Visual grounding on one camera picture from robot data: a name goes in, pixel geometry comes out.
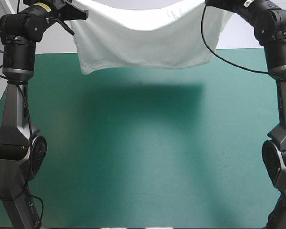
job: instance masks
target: sticker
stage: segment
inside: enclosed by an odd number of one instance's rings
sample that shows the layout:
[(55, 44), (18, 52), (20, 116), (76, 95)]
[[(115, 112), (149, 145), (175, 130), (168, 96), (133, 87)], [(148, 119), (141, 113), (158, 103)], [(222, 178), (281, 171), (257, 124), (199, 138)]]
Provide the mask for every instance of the sticker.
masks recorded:
[(37, 3), (35, 3), (34, 5), (43, 7), (48, 13), (52, 11), (49, 6), (47, 6), (46, 4), (41, 3), (41, 2), (37, 2)]
[(246, 8), (248, 8), (248, 7), (251, 5), (252, 2), (254, 2), (254, 0), (247, 0), (247, 1), (244, 3), (244, 6), (245, 6)]

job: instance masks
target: green table surface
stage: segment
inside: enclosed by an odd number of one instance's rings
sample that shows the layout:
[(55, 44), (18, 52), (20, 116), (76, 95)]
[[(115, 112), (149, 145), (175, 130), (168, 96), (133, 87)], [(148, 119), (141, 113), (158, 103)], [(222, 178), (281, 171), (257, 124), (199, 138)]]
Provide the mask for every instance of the green table surface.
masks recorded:
[[(219, 53), (266, 69), (262, 49)], [(48, 141), (30, 183), (48, 227), (261, 228), (279, 197), (261, 158), (278, 123), (267, 75), (218, 59), (82, 75), (76, 54), (42, 54), (29, 103)]]

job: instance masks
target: white t-shirt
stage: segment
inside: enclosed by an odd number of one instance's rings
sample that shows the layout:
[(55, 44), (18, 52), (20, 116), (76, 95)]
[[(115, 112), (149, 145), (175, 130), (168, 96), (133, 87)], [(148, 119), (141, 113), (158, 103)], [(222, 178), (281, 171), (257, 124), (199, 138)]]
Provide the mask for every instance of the white t-shirt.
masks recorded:
[[(121, 10), (92, 0), (74, 0), (89, 10), (86, 21), (71, 21), (83, 74), (112, 67), (180, 69), (209, 62), (201, 17), (204, 0), (182, 0), (155, 10)], [(207, 8), (204, 34), (216, 49), (231, 13)]]

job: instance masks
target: yellow label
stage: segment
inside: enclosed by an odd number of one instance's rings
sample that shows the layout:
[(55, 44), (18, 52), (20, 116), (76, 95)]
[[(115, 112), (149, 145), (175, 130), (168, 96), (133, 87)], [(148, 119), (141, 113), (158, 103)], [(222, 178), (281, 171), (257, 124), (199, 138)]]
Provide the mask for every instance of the yellow label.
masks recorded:
[(50, 7), (48, 7), (46, 4), (41, 3), (41, 2), (37, 2), (34, 5), (43, 7), (47, 12), (51, 12), (52, 11)]

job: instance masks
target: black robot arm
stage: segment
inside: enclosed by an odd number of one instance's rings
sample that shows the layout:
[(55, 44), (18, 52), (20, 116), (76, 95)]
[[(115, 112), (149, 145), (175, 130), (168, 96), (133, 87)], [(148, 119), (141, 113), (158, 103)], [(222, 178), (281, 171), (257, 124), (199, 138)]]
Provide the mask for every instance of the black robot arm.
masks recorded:
[(205, 0), (207, 6), (237, 13), (254, 28), (265, 49), (269, 75), (276, 80), (280, 123), (268, 134), (262, 157), (281, 197), (267, 229), (286, 229), (286, 10), (269, 0)]
[(44, 137), (31, 124), (28, 109), (28, 80), (34, 75), (36, 42), (58, 22), (74, 32), (66, 20), (85, 20), (86, 10), (71, 0), (24, 0), (28, 8), (0, 19), (4, 56), (0, 77), (8, 80), (0, 126), (0, 199), (16, 229), (45, 229), (41, 223), (28, 182), (33, 180), (47, 151)]

